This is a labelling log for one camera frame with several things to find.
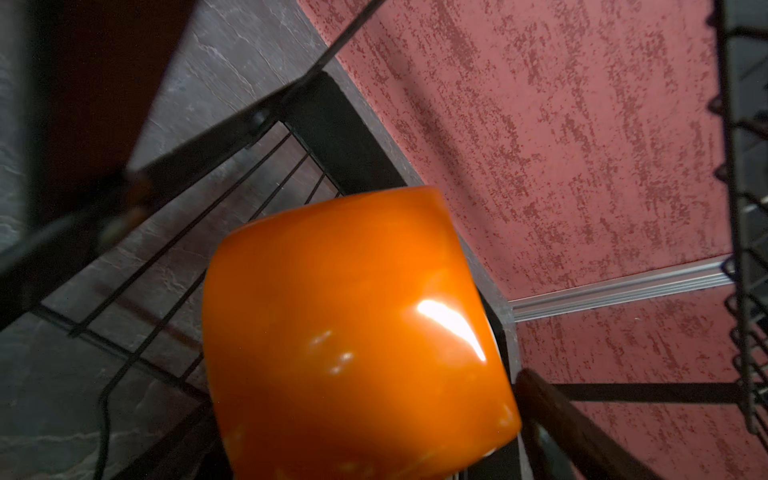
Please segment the orange square bowl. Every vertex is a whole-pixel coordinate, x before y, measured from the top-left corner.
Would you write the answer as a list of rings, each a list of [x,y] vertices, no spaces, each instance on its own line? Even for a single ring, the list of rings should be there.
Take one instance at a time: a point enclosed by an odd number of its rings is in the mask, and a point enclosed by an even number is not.
[[[238,479],[443,479],[522,422],[441,193],[251,222],[213,255],[202,333]]]

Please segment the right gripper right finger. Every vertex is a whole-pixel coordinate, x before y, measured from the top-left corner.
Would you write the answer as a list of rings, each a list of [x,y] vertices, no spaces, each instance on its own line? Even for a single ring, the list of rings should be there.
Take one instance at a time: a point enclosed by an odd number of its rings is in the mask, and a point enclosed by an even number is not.
[[[585,479],[659,477],[533,370],[517,374],[514,394],[535,479],[573,479],[575,471]]]

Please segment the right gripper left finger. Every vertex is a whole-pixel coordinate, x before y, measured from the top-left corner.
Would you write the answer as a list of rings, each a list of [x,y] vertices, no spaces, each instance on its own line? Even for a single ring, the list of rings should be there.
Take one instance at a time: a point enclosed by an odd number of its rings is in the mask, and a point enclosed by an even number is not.
[[[203,402],[113,479],[233,479],[213,407]]]

